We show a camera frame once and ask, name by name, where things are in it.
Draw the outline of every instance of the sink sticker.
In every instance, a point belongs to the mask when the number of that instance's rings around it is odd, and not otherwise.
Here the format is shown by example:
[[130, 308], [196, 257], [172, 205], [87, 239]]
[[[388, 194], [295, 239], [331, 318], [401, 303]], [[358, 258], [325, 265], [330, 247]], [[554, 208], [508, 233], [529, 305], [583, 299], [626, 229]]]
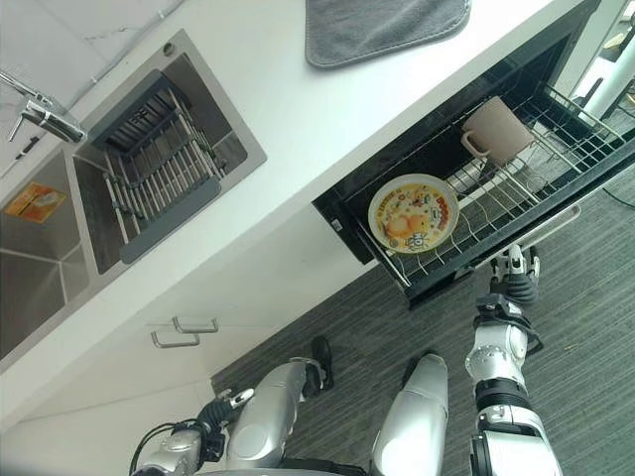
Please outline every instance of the sink sticker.
[[9, 215], [44, 223], [66, 199], [66, 194], [32, 181], [4, 209]]

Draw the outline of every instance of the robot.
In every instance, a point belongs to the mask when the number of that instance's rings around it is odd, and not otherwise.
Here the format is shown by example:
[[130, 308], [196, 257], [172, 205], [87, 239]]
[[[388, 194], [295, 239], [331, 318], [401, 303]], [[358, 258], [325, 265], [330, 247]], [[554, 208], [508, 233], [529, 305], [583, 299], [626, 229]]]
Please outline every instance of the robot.
[[[490, 293], [477, 300], [474, 346], [465, 359], [476, 404], [471, 439], [472, 476], [562, 476], [540, 417], [532, 410], [521, 368], [543, 344], [523, 307], [538, 298], [540, 259], [511, 246], [492, 260]], [[255, 389], [221, 395], [197, 418], [169, 428], [172, 434], [130, 475], [191, 476], [205, 461], [218, 461], [224, 426], [236, 417], [227, 444], [227, 469], [207, 476], [438, 476], [447, 423], [447, 368], [435, 352], [412, 359], [364, 469], [322, 460], [285, 457], [299, 404], [333, 386], [328, 341], [312, 342], [312, 358], [295, 358], [271, 371]]]

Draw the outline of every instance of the drain rack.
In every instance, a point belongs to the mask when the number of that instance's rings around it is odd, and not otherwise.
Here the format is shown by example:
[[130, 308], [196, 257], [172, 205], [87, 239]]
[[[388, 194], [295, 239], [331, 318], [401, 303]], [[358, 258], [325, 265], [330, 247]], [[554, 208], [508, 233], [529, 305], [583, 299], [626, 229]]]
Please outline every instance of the drain rack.
[[159, 71], [131, 96], [95, 141], [103, 149], [108, 169], [103, 178], [124, 244], [198, 188], [218, 194], [226, 175], [225, 163], [195, 127], [187, 98]]
[[[469, 267], [481, 257], [480, 250], [491, 249], [492, 243], [514, 235], [522, 229], [521, 221], [529, 225], [532, 212], [538, 216], [538, 208], [544, 208], [550, 197], [555, 199], [553, 195], [588, 175], [625, 144], [617, 132], [546, 84], [540, 84], [529, 97], [514, 97], [514, 92], [510, 88], [501, 96], [528, 125], [536, 141], [505, 167], [474, 159], [445, 178], [459, 200], [460, 216], [450, 237], [438, 248], [414, 255], [386, 250], [370, 234], [361, 214], [355, 214], [362, 239], [406, 295], [412, 288], [417, 288], [412, 290], [413, 296], [420, 294], [422, 287], [445, 279], [448, 270], [453, 275], [459, 268]], [[425, 148], [435, 141], [460, 137], [462, 123], [487, 99], [409, 157], [417, 153], [421, 156], [421, 151], [425, 154]]]

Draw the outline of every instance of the gray carpet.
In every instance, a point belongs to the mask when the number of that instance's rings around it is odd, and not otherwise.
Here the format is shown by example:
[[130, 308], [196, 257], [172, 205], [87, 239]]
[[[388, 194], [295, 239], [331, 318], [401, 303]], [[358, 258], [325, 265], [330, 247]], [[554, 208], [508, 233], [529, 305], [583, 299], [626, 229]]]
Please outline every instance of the gray carpet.
[[[635, 170], [610, 187], [635, 201]], [[635, 210], [606, 193], [540, 246], [541, 300], [530, 316], [546, 349], [524, 367], [565, 474], [631, 475], [635, 454]], [[367, 467], [377, 430], [398, 392], [407, 359], [436, 349], [449, 369], [449, 423], [443, 475], [469, 474], [475, 409], [463, 361], [471, 349], [474, 300], [489, 270], [408, 311], [375, 268], [216, 375], [214, 388], [255, 386], [311, 338], [333, 346], [335, 388], [301, 406], [291, 457]]]

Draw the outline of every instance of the faucet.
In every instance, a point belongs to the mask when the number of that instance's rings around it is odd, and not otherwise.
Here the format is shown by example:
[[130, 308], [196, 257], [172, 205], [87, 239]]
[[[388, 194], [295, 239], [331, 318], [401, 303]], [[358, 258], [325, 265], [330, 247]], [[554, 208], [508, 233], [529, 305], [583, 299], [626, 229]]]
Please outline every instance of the faucet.
[[22, 111], [7, 138], [9, 142], [13, 141], [25, 119], [67, 142], [78, 143], [86, 137], [77, 121], [53, 97], [29, 87], [2, 69], [0, 82], [8, 84], [24, 96]]

